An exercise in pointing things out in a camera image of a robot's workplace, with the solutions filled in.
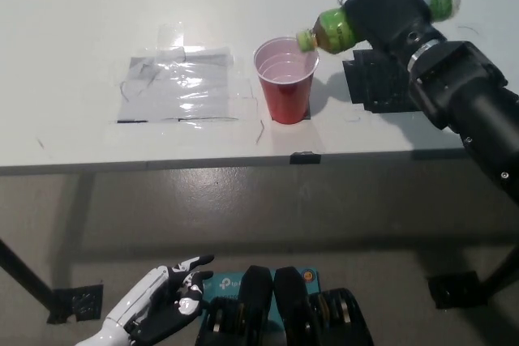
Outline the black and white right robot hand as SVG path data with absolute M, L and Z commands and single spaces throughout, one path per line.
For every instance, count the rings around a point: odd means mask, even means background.
M 446 38 L 432 25 L 423 0 L 346 0 L 342 8 L 355 36 L 407 67 L 429 41 Z

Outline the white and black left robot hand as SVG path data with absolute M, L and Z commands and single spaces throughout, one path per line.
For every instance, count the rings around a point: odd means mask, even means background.
M 155 267 L 138 281 L 108 313 L 103 328 L 110 345 L 155 345 L 200 316 L 204 281 L 212 271 L 197 271 L 212 254 Z

